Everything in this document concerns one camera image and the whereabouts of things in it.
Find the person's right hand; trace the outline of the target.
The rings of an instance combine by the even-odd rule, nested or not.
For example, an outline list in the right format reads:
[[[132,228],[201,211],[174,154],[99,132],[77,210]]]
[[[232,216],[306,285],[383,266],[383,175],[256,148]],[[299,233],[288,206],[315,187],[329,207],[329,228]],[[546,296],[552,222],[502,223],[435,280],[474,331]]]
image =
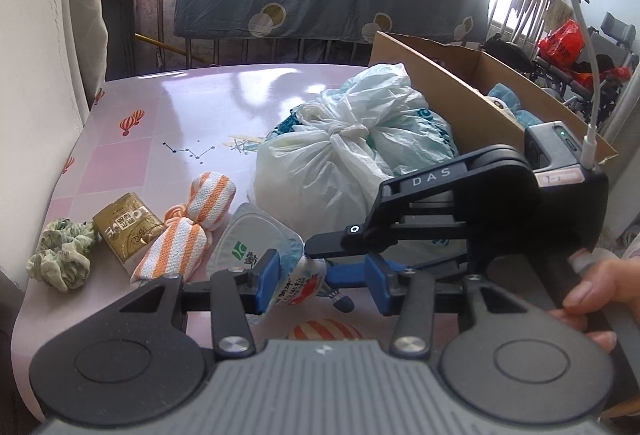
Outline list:
[[[587,315],[609,303],[624,304],[639,322],[639,242],[631,244],[621,259],[609,251],[598,252],[605,254],[603,259],[585,249],[570,256],[570,265],[579,269],[582,281],[565,296],[560,309],[549,311],[555,319],[582,332],[587,329]]]

